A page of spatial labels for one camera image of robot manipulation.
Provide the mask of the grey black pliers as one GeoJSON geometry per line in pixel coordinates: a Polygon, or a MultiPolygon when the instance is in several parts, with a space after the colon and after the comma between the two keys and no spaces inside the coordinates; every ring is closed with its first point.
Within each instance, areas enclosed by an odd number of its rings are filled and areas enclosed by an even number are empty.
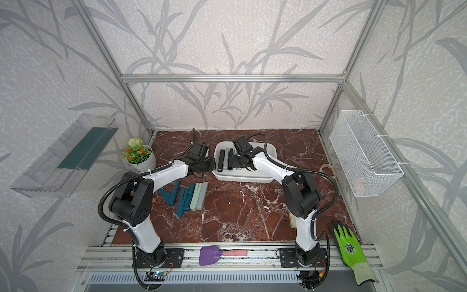
{"type": "Polygon", "coordinates": [[[227,169],[233,170],[233,160],[234,160],[234,150],[233,148],[229,149],[228,160],[227,160],[227,169]]]}

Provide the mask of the white rectangular storage tray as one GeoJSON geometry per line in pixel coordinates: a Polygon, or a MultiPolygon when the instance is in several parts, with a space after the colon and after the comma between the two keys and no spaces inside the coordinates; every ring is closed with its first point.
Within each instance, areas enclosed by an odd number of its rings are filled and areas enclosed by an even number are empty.
{"type": "Polygon", "coordinates": [[[219,142],[214,151],[214,158],[216,162],[216,168],[212,171],[215,175],[216,179],[220,181],[235,181],[235,182],[243,182],[243,183],[271,183],[273,182],[273,178],[268,176],[265,172],[256,170],[250,172],[247,169],[235,169],[228,170],[227,169],[227,160],[228,160],[228,153],[229,149],[233,148],[233,155],[237,154],[236,149],[232,141],[223,141],[219,142]],[[218,166],[218,157],[221,149],[225,149],[225,161],[224,167],[222,172],[217,171],[218,166]]]}

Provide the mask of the beige pliers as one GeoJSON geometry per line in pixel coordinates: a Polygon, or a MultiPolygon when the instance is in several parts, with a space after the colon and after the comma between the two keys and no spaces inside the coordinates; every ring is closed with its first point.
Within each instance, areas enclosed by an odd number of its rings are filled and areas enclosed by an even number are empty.
{"type": "Polygon", "coordinates": [[[293,229],[296,229],[297,228],[296,216],[293,215],[291,212],[289,212],[288,214],[289,214],[290,227],[293,229]]]}

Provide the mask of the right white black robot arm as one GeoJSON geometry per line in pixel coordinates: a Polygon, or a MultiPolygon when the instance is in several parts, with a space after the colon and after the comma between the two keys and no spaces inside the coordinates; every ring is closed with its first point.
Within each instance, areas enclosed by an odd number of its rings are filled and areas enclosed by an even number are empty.
{"type": "Polygon", "coordinates": [[[296,218],[297,236],[295,240],[297,259],[303,266],[310,262],[319,252],[319,239],[316,234],[317,216],[329,209],[338,199],[339,187],[334,178],[309,169],[300,169],[274,159],[267,152],[268,141],[263,147],[253,147],[245,136],[233,142],[237,157],[235,165],[240,168],[252,168],[263,171],[283,188],[288,210],[296,218]],[[320,207],[321,195],[314,179],[321,176],[334,187],[334,196],[327,205],[320,207]]]}

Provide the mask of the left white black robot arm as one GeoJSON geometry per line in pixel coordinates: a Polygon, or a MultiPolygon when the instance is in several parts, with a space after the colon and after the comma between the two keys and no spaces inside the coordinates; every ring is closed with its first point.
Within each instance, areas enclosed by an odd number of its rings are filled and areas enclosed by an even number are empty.
{"type": "Polygon", "coordinates": [[[167,184],[215,169],[208,145],[192,142],[187,153],[166,165],[142,173],[127,172],[103,195],[97,207],[100,218],[130,232],[136,248],[146,254],[161,253],[164,244],[150,220],[153,194],[167,184]]]}

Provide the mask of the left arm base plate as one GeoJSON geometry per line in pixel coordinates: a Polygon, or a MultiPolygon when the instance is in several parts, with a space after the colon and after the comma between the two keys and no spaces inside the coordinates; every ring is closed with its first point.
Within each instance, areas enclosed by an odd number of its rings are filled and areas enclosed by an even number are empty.
{"type": "Polygon", "coordinates": [[[181,268],[185,250],[183,248],[157,249],[146,253],[135,248],[132,267],[143,268],[181,268]]]}

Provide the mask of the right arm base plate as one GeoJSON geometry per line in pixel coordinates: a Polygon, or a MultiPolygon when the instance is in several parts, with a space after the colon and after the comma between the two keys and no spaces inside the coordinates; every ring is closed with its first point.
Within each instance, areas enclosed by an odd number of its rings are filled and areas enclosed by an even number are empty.
{"type": "Polygon", "coordinates": [[[298,247],[278,249],[278,257],[282,268],[326,268],[328,252],[326,248],[315,246],[310,251],[298,247]]]}

